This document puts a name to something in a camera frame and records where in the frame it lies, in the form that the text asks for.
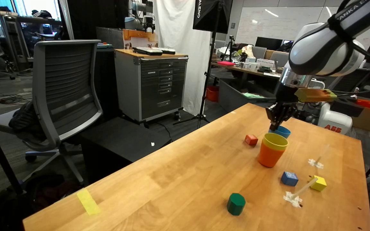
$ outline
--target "gray storage bin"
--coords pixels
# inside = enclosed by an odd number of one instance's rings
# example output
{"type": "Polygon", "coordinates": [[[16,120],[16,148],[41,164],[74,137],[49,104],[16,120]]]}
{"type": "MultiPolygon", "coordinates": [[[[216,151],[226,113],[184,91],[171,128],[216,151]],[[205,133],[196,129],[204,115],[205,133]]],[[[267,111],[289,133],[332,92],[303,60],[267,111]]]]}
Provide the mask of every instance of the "gray storage bin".
{"type": "Polygon", "coordinates": [[[263,108],[269,107],[275,103],[275,95],[255,85],[253,81],[247,82],[244,88],[248,89],[249,93],[262,95],[266,98],[248,98],[242,95],[241,92],[230,86],[232,80],[233,79],[220,79],[219,81],[218,102],[225,111],[231,112],[247,103],[255,104],[263,108]]]}

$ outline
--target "orange cup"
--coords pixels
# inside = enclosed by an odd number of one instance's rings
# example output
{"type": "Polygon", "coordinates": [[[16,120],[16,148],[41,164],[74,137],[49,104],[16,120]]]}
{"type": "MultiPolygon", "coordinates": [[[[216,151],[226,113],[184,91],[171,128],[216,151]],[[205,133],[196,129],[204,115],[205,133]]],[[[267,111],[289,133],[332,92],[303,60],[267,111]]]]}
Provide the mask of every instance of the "orange cup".
{"type": "Polygon", "coordinates": [[[275,133],[266,133],[262,139],[258,162],[269,168],[274,167],[287,146],[288,140],[285,137],[275,133]]]}

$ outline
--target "green cloth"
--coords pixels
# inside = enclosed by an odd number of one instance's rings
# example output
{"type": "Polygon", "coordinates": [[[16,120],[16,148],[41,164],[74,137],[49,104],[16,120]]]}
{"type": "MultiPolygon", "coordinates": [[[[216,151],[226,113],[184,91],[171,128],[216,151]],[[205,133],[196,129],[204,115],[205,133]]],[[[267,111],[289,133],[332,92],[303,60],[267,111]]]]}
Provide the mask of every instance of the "green cloth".
{"type": "Polygon", "coordinates": [[[246,97],[248,97],[248,98],[265,98],[265,97],[263,97],[263,96],[256,95],[256,94],[251,94],[251,93],[248,93],[248,92],[243,93],[242,95],[245,95],[245,96],[246,96],[246,97]]]}

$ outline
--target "wooden block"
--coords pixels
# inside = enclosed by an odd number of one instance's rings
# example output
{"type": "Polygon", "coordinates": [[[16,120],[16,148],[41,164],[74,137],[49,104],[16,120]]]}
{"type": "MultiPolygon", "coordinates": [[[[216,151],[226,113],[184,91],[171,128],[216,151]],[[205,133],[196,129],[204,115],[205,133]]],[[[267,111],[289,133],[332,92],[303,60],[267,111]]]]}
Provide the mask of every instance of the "wooden block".
{"type": "Polygon", "coordinates": [[[258,143],[258,138],[254,135],[246,135],[245,136],[245,142],[248,144],[248,145],[256,145],[258,143]]]}
{"type": "Polygon", "coordinates": [[[231,196],[229,196],[226,208],[230,214],[239,216],[242,213],[245,203],[245,198],[241,194],[232,193],[231,196]]]}
{"type": "Polygon", "coordinates": [[[318,180],[313,185],[311,185],[311,188],[321,192],[327,186],[326,181],[323,177],[320,177],[320,176],[317,176],[317,175],[314,175],[314,177],[312,177],[312,179],[315,178],[315,177],[317,177],[318,180]]]}
{"type": "Polygon", "coordinates": [[[294,173],[285,171],[282,174],[281,181],[286,185],[295,186],[298,183],[298,177],[294,173]]]}

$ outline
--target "white curtain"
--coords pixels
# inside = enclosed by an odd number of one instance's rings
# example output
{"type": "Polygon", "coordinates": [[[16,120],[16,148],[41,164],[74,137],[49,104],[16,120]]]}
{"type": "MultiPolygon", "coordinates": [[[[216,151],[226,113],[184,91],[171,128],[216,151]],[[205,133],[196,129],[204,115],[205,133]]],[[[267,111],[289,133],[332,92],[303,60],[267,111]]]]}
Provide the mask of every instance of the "white curtain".
{"type": "Polygon", "coordinates": [[[204,91],[210,32],[192,29],[194,10],[194,0],[154,0],[159,47],[174,48],[177,53],[189,56],[183,106],[196,115],[204,91]]]}

